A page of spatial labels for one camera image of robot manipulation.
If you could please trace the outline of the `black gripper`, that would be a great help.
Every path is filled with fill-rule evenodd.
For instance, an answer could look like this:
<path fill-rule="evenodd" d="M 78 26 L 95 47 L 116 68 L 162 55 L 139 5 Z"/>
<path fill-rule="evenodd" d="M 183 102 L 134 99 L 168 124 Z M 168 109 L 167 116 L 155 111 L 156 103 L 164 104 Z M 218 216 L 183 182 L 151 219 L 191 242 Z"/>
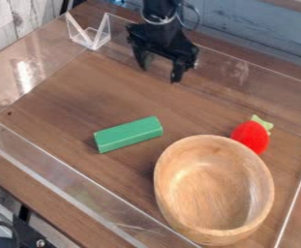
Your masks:
<path fill-rule="evenodd" d="M 154 56 L 170 59 L 174 64 L 171 82 L 180 82 L 186 70 L 195 68 L 199 48 L 187 38 L 183 27 L 178 21 L 164 25 L 134 23 L 126 27 L 128 31 L 128 44 L 140 68 L 151 68 Z"/>

